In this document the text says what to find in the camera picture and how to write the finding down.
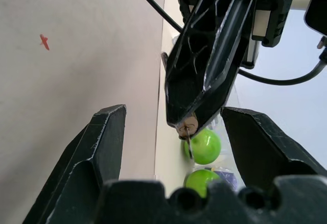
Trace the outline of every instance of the black wire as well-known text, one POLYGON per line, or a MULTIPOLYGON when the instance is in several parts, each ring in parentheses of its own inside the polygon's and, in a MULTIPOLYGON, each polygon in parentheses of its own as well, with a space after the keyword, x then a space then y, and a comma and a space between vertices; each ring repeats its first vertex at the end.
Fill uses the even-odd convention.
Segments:
POLYGON ((182 32, 182 28, 178 25, 154 0, 146 0, 174 29, 182 32))
POLYGON ((310 73, 302 77, 291 79, 291 80, 271 80, 271 79, 253 75, 241 69, 239 69, 239 74, 249 79, 258 81, 260 83, 265 83, 268 85, 297 85, 316 77, 325 68, 326 65, 327 63, 324 60, 320 60, 310 73))

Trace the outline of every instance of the red stain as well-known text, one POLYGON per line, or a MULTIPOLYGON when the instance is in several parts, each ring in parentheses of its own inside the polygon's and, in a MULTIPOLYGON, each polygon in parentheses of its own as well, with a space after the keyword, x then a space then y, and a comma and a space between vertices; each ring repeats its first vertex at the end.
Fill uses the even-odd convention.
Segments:
POLYGON ((40 34, 40 38, 42 40, 42 43, 40 45, 44 45, 44 47, 49 51, 48 43, 46 42, 48 38, 46 38, 43 34, 40 34))

